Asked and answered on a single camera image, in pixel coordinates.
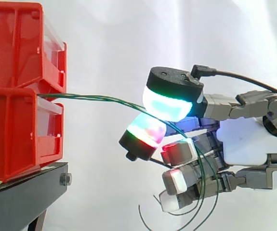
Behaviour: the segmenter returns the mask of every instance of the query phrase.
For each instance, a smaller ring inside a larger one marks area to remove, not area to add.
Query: led light
[[[143,103],[146,110],[159,119],[178,122],[185,118],[192,108],[192,103],[168,98],[154,93],[145,87]]]
[[[166,133],[166,125],[153,117],[141,113],[128,126],[128,132],[148,144],[157,148]]]

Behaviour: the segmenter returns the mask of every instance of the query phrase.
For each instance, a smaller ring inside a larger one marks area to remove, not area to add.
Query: green cable
[[[108,97],[108,96],[102,96],[102,95],[78,95],[78,94],[38,94],[38,96],[40,97],[43,97],[43,98],[66,98],[66,99],[78,99],[78,100],[88,100],[88,101],[104,101],[104,102],[115,102],[115,103],[119,103],[119,104],[122,104],[124,106],[128,106],[128,107],[131,107],[135,110],[138,110],[142,113],[145,113],[155,119],[158,119],[156,118],[155,116],[151,115],[150,113],[144,111],[144,107],[138,105],[138,104],[135,104],[135,103],[131,103],[131,102],[127,102],[127,101],[124,101],[124,100],[121,100],[121,99],[118,99],[118,98],[114,98],[114,97]],[[160,120],[158,119],[159,121],[163,122],[164,124],[166,124],[167,126],[173,128],[174,130],[176,130],[177,132],[179,132],[183,137],[185,137],[186,139],[188,138],[177,126],[175,126],[174,124],[172,124],[171,122],[167,122],[167,121],[163,121],[163,120]],[[202,195],[202,200],[201,200],[201,204],[198,208],[198,210],[196,211],[196,213],[194,214],[194,216],[191,218],[191,220],[189,222],[187,222],[184,226],[182,226],[180,229],[178,229],[178,231],[184,229],[186,226],[188,226],[192,220],[197,216],[198,212],[200,211],[201,207],[202,207],[202,204],[203,204],[203,201],[204,201],[204,197],[205,197],[205,190],[206,190],[206,187],[205,187],[205,184],[206,184],[206,178],[205,178],[205,171],[203,169],[203,165],[202,165],[202,161],[201,161],[201,157],[200,155],[198,155],[198,164],[199,164],[199,167],[200,167],[200,170],[201,170],[201,177],[203,179],[203,195]],[[218,178],[217,178],[217,175],[215,175],[216,177],[216,180],[217,180],[217,188],[218,188],[218,192],[219,192],[219,182],[218,182]],[[218,192],[217,192],[217,197],[216,197],[216,202],[212,208],[212,210],[210,211],[210,213],[208,214],[208,216],[196,227],[196,229],[198,229],[208,218],[209,216],[211,215],[211,213],[214,211],[215,207],[216,207],[216,203],[217,203],[217,199],[218,199]]]

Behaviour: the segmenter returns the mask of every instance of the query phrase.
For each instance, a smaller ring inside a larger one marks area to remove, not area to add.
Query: stacked storage bin
[[[63,156],[63,106],[37,96],[66,92],[66,44],[42,6],[0,2],[0,181]]]

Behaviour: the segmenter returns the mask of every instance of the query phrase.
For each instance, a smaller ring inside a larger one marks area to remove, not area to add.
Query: black cable
[[[264,89],[267,89],[271,92],[274,92],[277,94],[277,89],[276,88],[273,88],[265,83],[262,83],[258,80],[255,80],[255,79],[252,79],[252,78],[249,78],[249,77],[246,77],[246,76],[242,76],[242,75],[239,75],[239,74],[235,74],[235,73],[231,73],[231,72],[226,72],[226,71],[215,71],[215,74],[216,75],[219,75],[219,76],[228,76],[228,77],[232,77],[232,78],[237,78],[237,79],[240,79],[240,80],[243,80],[243,81],[246,81],[246,82],[249,82],[249,83],[252,83],[252,84],[255,84],[261,88],[264,88]]]
[[[227,72],[227,71],[218,71],[214,68],[210,68],[208,66],[202,66],[202,65],[194,65],[191,71],[191,76],[193,76],[196,79],[200,79],[201,77],[208,77],[208,76],[228,76],[228,77],[232,77],[232,78],[237,78],[246,82],[249,82],[251,84],[255,84],[261,88],[267,89],[273,93],[277,94],[277,89],[273,88],[265,83],[262,83],[258,80],[246,77],[246,76],[242,76],[239,74],[235,74],[232,72]]]
[[[165,163],[163,163],[163,162],[161,162],[161,161],[159,161],[159,160],[156,160],[156,159],[154,159],[154,158],[150,158],[150,161],[153,162],[153,163],[162,165],[162,166],[164,166],[164,167],[167,167],[167,168],[169,168],[169,169],[172,169],[172,168],[173,168],[172,166],[167,165],[167,164],[165,164]]]

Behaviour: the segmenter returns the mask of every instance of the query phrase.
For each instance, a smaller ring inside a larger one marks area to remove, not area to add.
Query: white wall
[[[277,1],[41,3],[68,44],[68,92],[141,103],[151,67],[190,70],[193,64],[234,71],[277,87]],[[258,89],[226,77],[203,82],[206,93],[233,96]],[[45,231],[143,231],[138,204],[155,231],[176,230],[186,223],[191,216],[170,217],[152,199],[164,189],[165,169],[143,161],[130,163],[118,144],[137,112],[111,103],[62,102],[66,108],[63,161],[69,162],[73,184],[48,209]],[[206,216],[213,200],[206,200],[201,214],[185,230],[192,230]],[[237,189],[222,194],[200,230],[277,231],[277,190]]]

